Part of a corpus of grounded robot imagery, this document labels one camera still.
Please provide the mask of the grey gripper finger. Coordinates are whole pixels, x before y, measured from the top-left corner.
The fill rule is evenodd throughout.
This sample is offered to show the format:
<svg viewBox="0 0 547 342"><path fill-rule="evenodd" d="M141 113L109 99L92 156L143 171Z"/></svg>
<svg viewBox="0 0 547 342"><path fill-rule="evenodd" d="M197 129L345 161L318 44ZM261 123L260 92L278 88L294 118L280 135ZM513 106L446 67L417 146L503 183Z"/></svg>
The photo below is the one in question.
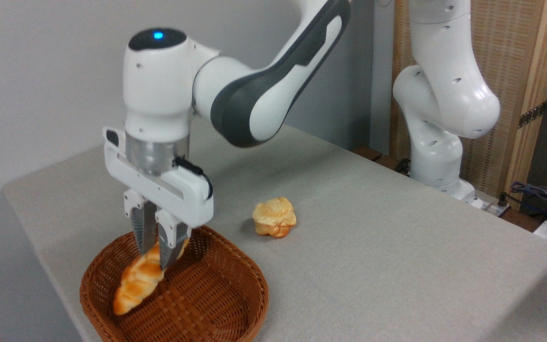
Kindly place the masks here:
<svg viewBox="0 0 547 342"><path fill-rule="evenodd" d="M155 219L157 209L156 204L138 192L132 189L124 192L124 212L131 221L135 242L141 255L150 251L158 241Z"/></svg>
<svg viewBox="0 0 547 342"><path fill-rule="evenodd" d="M155 219L158 223L160 265L165 271L182 255L192 229L163 209L156 212Z"/></svg>

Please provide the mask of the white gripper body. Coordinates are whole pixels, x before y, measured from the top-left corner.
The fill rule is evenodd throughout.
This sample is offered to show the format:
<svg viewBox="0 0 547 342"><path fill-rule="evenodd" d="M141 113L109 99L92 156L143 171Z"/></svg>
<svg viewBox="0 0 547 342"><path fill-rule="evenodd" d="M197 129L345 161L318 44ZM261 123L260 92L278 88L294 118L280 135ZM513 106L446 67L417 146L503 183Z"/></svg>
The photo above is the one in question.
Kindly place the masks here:
<svg viewBox="0 0 547 342"><path fill-rule="evenodd" d="M124 132L105 126L104 139L106 168L115 179L189 227L200 227L213 218L214 199L208 196L210 186L204 177L184 167L158 177L147 174L128 162Z"/></svg>

